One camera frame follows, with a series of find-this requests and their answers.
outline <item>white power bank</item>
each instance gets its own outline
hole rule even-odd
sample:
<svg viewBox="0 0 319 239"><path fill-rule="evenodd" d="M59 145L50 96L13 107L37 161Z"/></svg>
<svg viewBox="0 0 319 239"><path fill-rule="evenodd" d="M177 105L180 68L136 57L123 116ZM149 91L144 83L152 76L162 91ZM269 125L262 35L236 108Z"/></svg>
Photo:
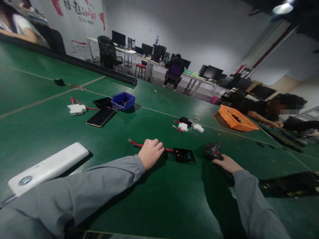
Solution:
<svg viewBox="0 0 319 239"><path fill-rule="evenodd" d="M13 177L8 185L19 197L34 186L61 175L88 154L82 144L74 143Z"/></svg>

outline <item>red stool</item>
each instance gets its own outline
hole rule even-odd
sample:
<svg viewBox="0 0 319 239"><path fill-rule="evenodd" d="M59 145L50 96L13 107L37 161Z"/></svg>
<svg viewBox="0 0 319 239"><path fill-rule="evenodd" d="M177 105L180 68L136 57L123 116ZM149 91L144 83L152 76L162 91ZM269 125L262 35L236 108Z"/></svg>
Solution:
<svg viewBox="0 0 319 239"><path fill-rule="evenodd" d="M140 70L142 69L142 73L141 73L141 80L143 79L143 69L146 69L146 66L143 65L143 64L136 64L136 67L135 67L135 77L136 77L136 69L139 68L139 75L137 78L140 77Z"/></svg>

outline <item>blue plastic bin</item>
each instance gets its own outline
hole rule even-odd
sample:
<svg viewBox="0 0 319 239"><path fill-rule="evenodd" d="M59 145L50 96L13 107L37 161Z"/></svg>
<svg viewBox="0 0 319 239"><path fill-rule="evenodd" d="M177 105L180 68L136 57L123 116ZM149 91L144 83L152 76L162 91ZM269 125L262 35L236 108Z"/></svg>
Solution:
<svg viewBox="0 0 319 239"><path fill-rule="evenodd" d="M112 97L112 104L114 107L118 108L119 110L125 111L128 108L132 107L135 104L136 96L131 95L127 92L122 92ZM119 105L120 102L126 101L124 106Z"/></svg>

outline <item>black shirt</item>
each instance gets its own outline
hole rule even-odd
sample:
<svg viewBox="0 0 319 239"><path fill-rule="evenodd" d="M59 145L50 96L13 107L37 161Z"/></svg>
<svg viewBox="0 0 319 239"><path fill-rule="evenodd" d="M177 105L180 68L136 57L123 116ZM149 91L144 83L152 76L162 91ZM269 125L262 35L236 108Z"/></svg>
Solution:
<svg viewBox="0 0 319 239"><path fill-rule="evenodd" d="M253 104L251 104L248 109L248 111L254 111L257 114L261 115L262 117L264 117L267 120L270 121L278 121L279 120L279 115L274 112L274 111L268 111L266 109L267 107L267 102L266 101L257 101L254 102Z"/></svg>

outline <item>phone screen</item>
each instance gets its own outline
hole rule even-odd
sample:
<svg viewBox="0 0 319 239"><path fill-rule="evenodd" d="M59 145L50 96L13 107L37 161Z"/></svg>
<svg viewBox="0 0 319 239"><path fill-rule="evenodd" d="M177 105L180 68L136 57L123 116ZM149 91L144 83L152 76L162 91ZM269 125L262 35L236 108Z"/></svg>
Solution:
<svg viewBox="0 0 319 239"><path fill-rule="evenodd" d="M89 119L86 123L101 127L106 123L106 121L115 113L114 109L103 107L96 113L91 119Z"/></svg>

